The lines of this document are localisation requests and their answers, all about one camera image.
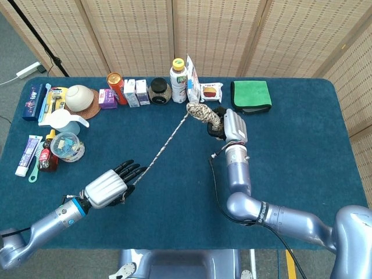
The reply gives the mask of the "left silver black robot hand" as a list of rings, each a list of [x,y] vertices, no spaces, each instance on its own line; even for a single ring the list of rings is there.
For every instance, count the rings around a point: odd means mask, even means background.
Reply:
[[[90,182],[79,193],[79,201],[88,202],[95,209],[124,203],[135,190],[135,185],[130,184],[130,181],[147,169],[132,159],[127,160]]]

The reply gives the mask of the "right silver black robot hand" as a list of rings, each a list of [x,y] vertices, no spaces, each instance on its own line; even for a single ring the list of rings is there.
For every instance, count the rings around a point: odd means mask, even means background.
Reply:
[[[212,110],[219,117],[221,127],[213,129],[212,123],[207,124],[207,132],[210,136],[223,140],[248,142],[246,123],[235,111],[224,107],[217,107]]]

